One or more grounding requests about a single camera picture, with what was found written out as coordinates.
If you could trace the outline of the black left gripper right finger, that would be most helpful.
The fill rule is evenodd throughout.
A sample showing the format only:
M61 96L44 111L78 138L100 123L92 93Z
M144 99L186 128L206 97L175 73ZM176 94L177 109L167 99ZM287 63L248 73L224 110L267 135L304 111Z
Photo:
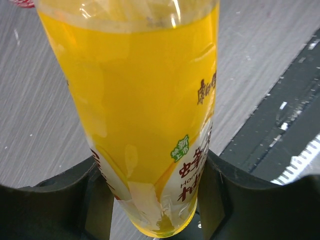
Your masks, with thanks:
M320 177L286 185L255 177L209 151L198 188L206 240L317 240Z

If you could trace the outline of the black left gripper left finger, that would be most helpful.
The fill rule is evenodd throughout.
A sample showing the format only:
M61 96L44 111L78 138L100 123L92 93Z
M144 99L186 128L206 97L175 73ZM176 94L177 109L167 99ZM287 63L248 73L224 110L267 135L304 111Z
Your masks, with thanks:
M93 157L35 186L0 186L2 240L108 240L114 197Z

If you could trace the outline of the yellow juice bottle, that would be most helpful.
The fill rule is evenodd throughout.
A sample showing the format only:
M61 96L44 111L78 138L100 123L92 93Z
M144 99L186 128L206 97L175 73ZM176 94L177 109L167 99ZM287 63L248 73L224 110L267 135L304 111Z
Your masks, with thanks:
M215 108L217 0L36 0L102 175L143 234L197 207Z

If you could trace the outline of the red bottle cap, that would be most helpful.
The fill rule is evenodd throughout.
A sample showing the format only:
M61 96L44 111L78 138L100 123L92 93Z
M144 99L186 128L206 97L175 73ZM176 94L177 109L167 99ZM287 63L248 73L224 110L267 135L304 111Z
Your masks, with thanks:
M33 0L10 0L10 2L20 8L29 9L35 7Z

